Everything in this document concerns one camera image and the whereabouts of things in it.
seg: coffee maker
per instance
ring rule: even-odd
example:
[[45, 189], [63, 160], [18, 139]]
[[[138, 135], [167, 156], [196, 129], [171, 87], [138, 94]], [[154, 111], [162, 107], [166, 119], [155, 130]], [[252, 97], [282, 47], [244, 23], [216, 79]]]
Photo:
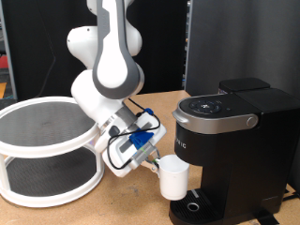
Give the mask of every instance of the coffee maker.
[[300, 100], [258, 79], [178, 103], [175, 154], [201, 187], [170, 204], [175, 225], [231, 225], [279, 211], [300, 134]]

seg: black panel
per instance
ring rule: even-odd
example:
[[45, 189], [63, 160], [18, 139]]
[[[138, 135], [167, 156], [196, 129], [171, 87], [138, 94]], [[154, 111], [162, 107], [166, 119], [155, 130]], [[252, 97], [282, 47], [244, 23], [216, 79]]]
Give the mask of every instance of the black panel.
[[[70, 96], [70, 87], [85, 66], [68, 51], [68, 33], [97, 25], [86, 0], [2, 3], [18, 98], [40, 92], [54, 62], [53, 52], [56, 60], [42, 96]], [[142, 51], [135, 57], [145, 74], [142, 93], [181, 89], [187, 0], [135, 1], [127, 16], [142, 34]]]
[[141, 94], [180, 90], [187, 0], [137, 0], [128, 8], [127, 17], [142, 35], [141, 52], [134, 57], [145, 75]]
[[194, 0], [187, 91], [215, 94], [226, 79], [255, 77], [300, 97], [300, 2]]
[[70, 87], [85, 66], [68, 51], [68, 33], [75, 27], [97, 24], [86, 1], [2, 3], [18, 98], [33, 98], [40, 92], [53, 52], [56, 60], [42, 96], [70, 96]]
[[219, 83], [218, 88], [226, 93], [269, 88], [270, 84], [257, 78], [230, 79]]

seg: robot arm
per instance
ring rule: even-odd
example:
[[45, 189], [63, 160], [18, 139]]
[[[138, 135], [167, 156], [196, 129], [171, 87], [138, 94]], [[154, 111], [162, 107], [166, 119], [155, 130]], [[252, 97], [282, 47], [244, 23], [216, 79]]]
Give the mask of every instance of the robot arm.
[[143, 87], [143, 70], [131, 55], [142, 46], [140, 33], [127, 21], [127, 7], [132, 0], [87, 0], [97, 15], [97, 27], [73, 29], [67, 37], [70, 52], [87, 70], [72, 85], [71, 93], [82, 110], [100, 128], [96, 150], [115, 175], [123, 177], [143, 165], [152, 172], [159, 158], [155, 144], [166, 129], [159, 120], [145, 112], [137, 117], [124, 100]]

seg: paper cup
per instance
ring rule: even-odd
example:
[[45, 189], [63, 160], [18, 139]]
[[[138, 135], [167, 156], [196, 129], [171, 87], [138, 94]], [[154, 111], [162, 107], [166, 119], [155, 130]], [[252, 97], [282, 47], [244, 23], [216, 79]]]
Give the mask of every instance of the paper cup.
[[181, 200], [188, 191], [189, 164], [177, 155], [168, 155], [159, 161], [161, 195], [168, 200]]

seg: drip tray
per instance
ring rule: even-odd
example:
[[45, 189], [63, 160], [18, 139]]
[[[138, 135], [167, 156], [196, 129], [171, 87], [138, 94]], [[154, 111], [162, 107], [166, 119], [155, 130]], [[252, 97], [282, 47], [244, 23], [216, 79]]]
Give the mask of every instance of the drip tray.
[[187, 192], [180, 201], [171, 201], [170, 219], [173, 224], [221, 224], [221, 216], [200, 189]]
[[55, 157], [15, 157], [7, 165], [11, 191], [28, 197], [67, 193], [84, 185], [96, 172], [96, 156], [85, 147]]

